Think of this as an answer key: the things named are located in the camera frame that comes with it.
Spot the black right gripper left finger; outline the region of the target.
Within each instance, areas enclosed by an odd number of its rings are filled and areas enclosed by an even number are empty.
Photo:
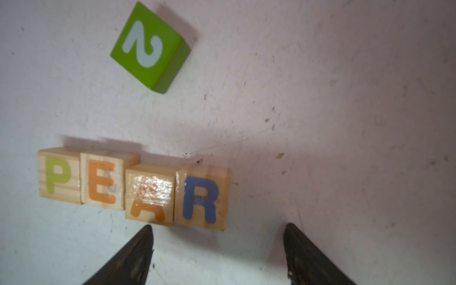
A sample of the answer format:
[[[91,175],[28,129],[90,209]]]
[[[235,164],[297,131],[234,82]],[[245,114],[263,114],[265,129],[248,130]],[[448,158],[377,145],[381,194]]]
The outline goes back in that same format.
[[[85,285],[145,285],[153,256],[153,229],[147,224]]]

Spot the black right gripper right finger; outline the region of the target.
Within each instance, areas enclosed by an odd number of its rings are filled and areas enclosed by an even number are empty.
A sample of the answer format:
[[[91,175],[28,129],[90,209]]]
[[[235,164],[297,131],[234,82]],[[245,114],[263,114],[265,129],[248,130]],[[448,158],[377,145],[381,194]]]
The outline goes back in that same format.
[[[355,285],[295,224],[286,224],[283,244],[293,285]]]

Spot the wooden block blue R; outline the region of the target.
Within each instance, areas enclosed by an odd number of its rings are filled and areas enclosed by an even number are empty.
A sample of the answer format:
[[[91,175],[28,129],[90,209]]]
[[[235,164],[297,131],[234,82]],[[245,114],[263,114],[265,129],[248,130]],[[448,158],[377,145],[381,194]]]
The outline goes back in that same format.
[[[226,167],[185,164],[176,173],[174,223],[224,231],[232,172]]]

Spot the wooden block orange E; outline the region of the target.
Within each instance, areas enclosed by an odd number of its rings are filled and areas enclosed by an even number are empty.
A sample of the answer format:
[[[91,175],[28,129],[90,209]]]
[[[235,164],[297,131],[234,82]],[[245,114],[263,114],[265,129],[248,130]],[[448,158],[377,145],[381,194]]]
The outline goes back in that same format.
[[[98,150],[80,154],[81,201],[125,210],[125,171],[141,161],[133,153]]]

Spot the wooden block green P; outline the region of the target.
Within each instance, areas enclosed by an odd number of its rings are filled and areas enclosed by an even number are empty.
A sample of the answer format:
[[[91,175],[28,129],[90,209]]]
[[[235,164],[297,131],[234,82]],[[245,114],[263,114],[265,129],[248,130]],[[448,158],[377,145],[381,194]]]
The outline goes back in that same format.
[[[39,195],[66,203],[82,204],[81,150],[55,147],[38,151]]]

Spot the wooden block orange A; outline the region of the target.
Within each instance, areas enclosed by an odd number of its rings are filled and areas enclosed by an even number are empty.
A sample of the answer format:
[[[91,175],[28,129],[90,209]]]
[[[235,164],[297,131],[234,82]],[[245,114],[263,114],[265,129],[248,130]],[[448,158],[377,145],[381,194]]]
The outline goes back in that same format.
[[[125,170],[125,217],[174,225],[176,172],[173,167],[140,163]]]

